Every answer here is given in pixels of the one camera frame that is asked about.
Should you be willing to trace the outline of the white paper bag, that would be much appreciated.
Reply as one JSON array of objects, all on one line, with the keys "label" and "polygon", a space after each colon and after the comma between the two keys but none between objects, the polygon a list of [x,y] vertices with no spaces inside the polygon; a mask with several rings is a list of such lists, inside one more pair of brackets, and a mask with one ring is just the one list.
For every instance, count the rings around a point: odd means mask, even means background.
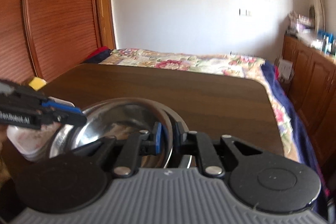
[{"label": "white paper bag", "polygon": [[277,67],[280,79],[283,81],[289,81],[292,76],[293,63],[288,60],[280,59]]}]

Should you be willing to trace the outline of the stack of papers and boxes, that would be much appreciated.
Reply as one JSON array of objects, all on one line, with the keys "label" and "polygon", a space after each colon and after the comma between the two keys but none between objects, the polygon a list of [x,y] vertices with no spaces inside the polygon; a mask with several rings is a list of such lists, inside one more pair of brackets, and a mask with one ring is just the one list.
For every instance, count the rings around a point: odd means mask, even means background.
[{"label": "stack of papers and boxes", "polygon": [[295,11],[291,11],[288,14],[289,26],[287,29],[288,34],[297,36],[300,33],[311,32],[315,30],[314,20],[296,13]]}]

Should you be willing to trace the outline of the white wall switch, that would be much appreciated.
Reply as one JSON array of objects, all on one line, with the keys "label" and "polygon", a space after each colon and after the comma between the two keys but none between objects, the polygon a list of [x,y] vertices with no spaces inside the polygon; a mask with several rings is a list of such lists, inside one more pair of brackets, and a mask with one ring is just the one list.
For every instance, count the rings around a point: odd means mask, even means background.
[{"label": "white wall switch", "polygon": [[250,16],[250,11],[247,9],[239,9],[239,16]]}]

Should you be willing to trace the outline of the large steel bowl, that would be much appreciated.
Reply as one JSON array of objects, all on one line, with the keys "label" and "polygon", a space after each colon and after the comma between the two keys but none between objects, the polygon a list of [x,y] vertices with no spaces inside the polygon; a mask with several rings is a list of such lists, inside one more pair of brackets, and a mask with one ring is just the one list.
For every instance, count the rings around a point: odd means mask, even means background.
[{"label": "large steel bowl", "polygon": [[162,124],[168,130],[167,141],[171,142],[171,148],[169,148],[164,168],[190,168],[193,156],[183,155],[180,147],[186,140],[186,134],[189,132],[186,122],[168,106],[152,100],[145,101],[153,113],[162,114],[165,112]]}]

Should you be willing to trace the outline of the floral bed blanket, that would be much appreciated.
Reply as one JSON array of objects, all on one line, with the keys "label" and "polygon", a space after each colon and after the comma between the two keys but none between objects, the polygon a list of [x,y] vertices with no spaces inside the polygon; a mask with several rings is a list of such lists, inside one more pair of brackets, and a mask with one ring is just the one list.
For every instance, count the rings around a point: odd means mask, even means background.
[{"label": "floral bed blanket", "polygon": [[263,72],[266,60],[260,57],[235,54],[189,55],[126,48],[105,51],[99,57],[98,63],[208,73],[255,80],[262,84],[266,90],[280,132],[284,156],[297,162],[300,161],[290,115],[285,110],[284,104],[276,98],[274,91],[272,91]]}]

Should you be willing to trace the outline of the wooden louvered wardrobe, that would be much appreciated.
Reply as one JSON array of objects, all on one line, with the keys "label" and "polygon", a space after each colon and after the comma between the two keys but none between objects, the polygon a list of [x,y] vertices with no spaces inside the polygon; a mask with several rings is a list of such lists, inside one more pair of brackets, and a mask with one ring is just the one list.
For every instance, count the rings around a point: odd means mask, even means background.
[{"label": "wooden louvered wardrobe", "polygon": [[111,0],[1,0],[1,77],[50,81],[114,49]]}]

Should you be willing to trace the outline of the medium steel bowl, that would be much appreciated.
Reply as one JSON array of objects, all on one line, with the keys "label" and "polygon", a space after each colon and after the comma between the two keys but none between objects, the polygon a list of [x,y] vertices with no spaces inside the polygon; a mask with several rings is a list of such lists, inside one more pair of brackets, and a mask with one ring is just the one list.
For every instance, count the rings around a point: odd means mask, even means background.
[{"label": "medium steel bowl", "polygon": [[115,98],[96,103],[85,109],[87,123],[82,127],[63,125],[52,137],[47,157],[52,158],[92,143],[103,137],[116,137],[125,140],[130,134],[147,130],[152,132],[154,125],[162,124],[162,151],[156,156],[142,158],[145,168],[166,168],[172,153],[173,122],[170,108],[152,100],[141,98]]}]

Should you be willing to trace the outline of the wooden sideboard cabinet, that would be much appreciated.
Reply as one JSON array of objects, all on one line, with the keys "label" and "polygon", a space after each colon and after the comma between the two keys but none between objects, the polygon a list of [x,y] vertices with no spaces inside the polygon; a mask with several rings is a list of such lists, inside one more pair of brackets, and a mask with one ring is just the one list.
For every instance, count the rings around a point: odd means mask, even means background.
[{"label": "wooden sideboard cabinet", "polygon": [[284,60],[293,63],[288,91],[320,166],[335,156],[335,61],[301,40],[285,35]]}]

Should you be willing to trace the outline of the dark blue blanket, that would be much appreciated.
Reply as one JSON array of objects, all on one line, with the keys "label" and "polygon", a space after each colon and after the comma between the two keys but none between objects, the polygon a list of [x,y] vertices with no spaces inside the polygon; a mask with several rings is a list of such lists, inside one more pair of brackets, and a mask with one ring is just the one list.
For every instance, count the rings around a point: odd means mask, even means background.
[{"label": "dark blue blanket", "polygon": [[260,69],[265,79],[266,92],[276,116],[281,141],[284,146],[291,146],[290,148],[286,148],[285,156],[289,157],[289,154],[294,152],[295,157],[300,163],[311,167],[321,179],[321,196],[324,199],[328,198],[329,190],[325,185],[306,128],[276,77],[276,67],[269,61],[266,61]]}]

